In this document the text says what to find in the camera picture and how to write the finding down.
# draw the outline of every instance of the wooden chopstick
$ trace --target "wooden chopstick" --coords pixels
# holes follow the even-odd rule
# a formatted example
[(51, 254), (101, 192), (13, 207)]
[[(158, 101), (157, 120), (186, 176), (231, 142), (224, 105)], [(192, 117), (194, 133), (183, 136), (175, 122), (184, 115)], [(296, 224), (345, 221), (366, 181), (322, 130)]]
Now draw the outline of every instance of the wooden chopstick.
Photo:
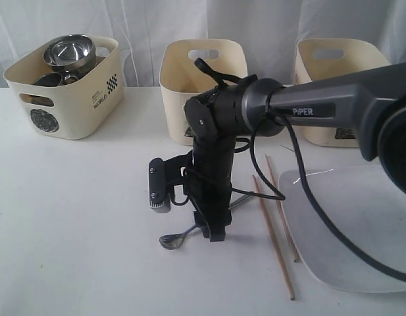
[[(271, 168), (271, 165), (270, 165), (270, 161), (268, 160), (268, 156), (267, 155), (265, 155), (265, 156), (266, 156), (266, 160), (267, 160), (268, 172), (270, 173), (271, 183), (272, 183), (273, 186), (277, 187), (277, 182), (274, 179), (273, 171), (272, 171), (272, 168)], [(277, 199), (276, 204), (277, 204), (277, 208), (279, 210), (280, 218), (282, 220), (282, 224), (283, 224), (284, 232), (285, 232), (285, 235), (286, 235), (286, 239), (288, 239), (289, 247), (290, 247), (290, 249), (291, 249), (291, 251), (293, 253), (293, 262), (300, 262), (301, 258), (299, 256), (299, 253), (297, 252), (297, 249), (295, 247), (295, 243), (293, 242), (293, 239), (292, 239), (292, 236), (290, 234), (289, 227), (288, 227), (288, 224), (286, 222), (286, 219), (284, 218), (284, 212), (283, 212), (282, 203), (280, 203), (280, 201)]]
[[(254, 180), (255, 191), (258, 194), (260, 194), (261, 190), (260, 190), (260, 187), (258, 185), (257, 179), (254, 176), (253, 176), (253, 180)], [(259, 203), (260, 203), (260, 208), (263, 211), (264, 219), (265, 219), (266, 224), (267, 224), (268, 234), (270, 235), (271, 242), (273, 243), (274, 250), (276, 251), (277, 259), (279, 260), (280, 268), (282, 268), (283, 277), (284, 277), (284, 281), (286, 283), (286, 286), (288, 287), (290, 300), (294, 301), (295, 300), (295, 291), (293, 291), (293, 286), (292, 286), (292, 283), (290, 281), (289, 273), (288, 273), (288, 270), (287, 270), (286, 265), (284, 263), (283, 255), (282, 255), (282, 252), (280, 251), (280, 246), (279, 246), (279, 243), (277, 241), (276, 234), (274, 233), (274, 228), (273, 228), (273, 225), (271, 223), (270, 216), (268, 215), (268, 211), (267, 211), (267, 207), (266, 207), (266, 205), (264, 203), (264, 199), (259, 197)]]

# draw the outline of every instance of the white plate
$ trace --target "white plate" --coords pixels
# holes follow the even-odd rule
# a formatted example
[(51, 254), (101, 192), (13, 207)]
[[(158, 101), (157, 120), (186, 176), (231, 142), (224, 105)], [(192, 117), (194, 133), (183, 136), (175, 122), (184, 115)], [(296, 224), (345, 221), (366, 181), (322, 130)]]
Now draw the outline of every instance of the white plate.
[[(382, 167), (308, 174), (315, 197), (334, 224), (373, 258), (406, 272), (406, 195)], [(297, 171), (281, 174), (279, 187), (286, 196), (283, 208), (295, 244), (319, 281), (350, 292), (406, 291), (406, 283), (371, 268), (332, 235), (311, 207)]]

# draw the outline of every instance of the metal bowl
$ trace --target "metal bowl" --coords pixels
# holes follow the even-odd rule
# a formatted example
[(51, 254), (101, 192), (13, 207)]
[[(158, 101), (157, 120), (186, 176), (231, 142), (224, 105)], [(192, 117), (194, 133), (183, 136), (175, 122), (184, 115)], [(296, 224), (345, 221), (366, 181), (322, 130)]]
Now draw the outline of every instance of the metal bowl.
[(96, 47), (86, 35), (61, 36), (49, 44), (43, 60), (56, 72), (74, 72), (83, 77), (96, 65)]

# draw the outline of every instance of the spoon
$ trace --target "spoon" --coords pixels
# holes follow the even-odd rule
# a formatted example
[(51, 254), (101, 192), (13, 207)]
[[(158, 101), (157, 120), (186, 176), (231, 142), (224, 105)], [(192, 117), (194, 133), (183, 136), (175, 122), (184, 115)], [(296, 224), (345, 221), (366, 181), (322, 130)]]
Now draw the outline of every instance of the spoon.
[[(233, 201), (229, 205), (229, 209), (233, 210), (235, 207), (241, 205), (243, 202), (247, 201), (248, 199), (252, 198), (253, 196), (242, 196), (236, 201)], [(178, 249), (185, 241), (186, 236), (192, 232), (194, 229), (197, 228), (197, 225), (193, 225), (189, 227), (185, 232), (181, 232), (180, 234), (170, 234), (170, 235), (163, 235), (159, 238), (159, 242), (161, 243), (164, 249), (173, 250)]]

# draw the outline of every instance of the white tabletop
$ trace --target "white tabletop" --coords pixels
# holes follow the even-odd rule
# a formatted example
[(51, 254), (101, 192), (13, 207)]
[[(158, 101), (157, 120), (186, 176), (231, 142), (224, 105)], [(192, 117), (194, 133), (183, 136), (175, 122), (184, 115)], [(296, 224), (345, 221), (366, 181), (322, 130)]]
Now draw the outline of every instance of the white tabletop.
[[(366, 164), (356, 149), (300, 139), (308, 169)], [(296, 168), (280, 145), (291, 147), (286, 132), (256, 141), (261, 166), (271, 155), (276, 174)], [(147, 165), (189, 150), (168, 137), (159, 88), (126, 88), (102, 126), (78, 141), (36, 134), (0, 89), (0, 316), (406, 315), (406, 292), (339, 292), (293, 263), (273, 202), (295, 302), (256, 199), (234, 213), (225, 242), (195, 233), (180, 250), (160, 247), (160, 235), (193, 224), (192, 208), (152, 211)], [(234, 186), (253, 190), (254, 173), (248, 152), (236, 155)]]

